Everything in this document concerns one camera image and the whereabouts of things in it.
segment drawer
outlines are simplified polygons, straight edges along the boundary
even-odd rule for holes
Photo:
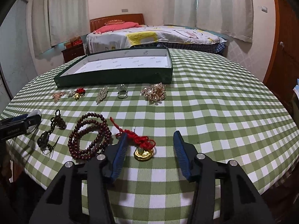
[[[63,54],[65,63],[67,63],[78,56],[85,55],[85,52],[84,52],[84,47],[81,44],[81,45],[63,50],[62,54]]]

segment wall switch plate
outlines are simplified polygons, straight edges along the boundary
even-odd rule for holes
[[[262,6],[262,11],[265,12],[265,13],[267,13],[268,12],[268,8]]]

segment dark red bead bracelet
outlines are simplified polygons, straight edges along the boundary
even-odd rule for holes
[[[88,117],[100,118],[102,123],[96,121],[95,119],[84,120]],[[79,131],[82,126],[90,124],[93,125]],[[95,138],[95,140],[89,145],[87,149],[81,150],[79,144],[82,136],[95,130],[98,131],[98,135]],[[75,160],[89,160],[98,154],[102,154],[105,151],[106,146],[110,142],[111,135],[111,131],[107,126],[107,120],[105,120],[103,115],[97,113],[87,113],[85,115],[82,115],[81,118],[77,121],[75,129],[71,132],[69,136],[69,152],[72,158]]]

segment silver screw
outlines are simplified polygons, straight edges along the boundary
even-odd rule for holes
[[[200,160],[205,159],[205,155],[202,154],[202,153],[198,153],[198,154],[196,155],[196,157],[197,157],[198,159],[200,159]]]
[[[67,161],[64,165],[66,167],[71,167],[71,166],[73,166],[73,162],[72,161]]]
[[[231,161],[229,161],[229,164],[235,167],[238,165],[238,162],[235,160],[231,160]]]
[[[106,156],[104,154],[97,155],[98,160],[104,160]]]

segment beige curtain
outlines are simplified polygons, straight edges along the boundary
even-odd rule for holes
[[[198,0],[196,26],[252,43],[252,0]]]
[[[165,0],[164,24],[196,26],[196,0]]]
[[[48,0],[32,2],[32,40],[35,55],[51,49]]]
[[[49,0],[49,25],[52,46],[89,34],[88,0]]]

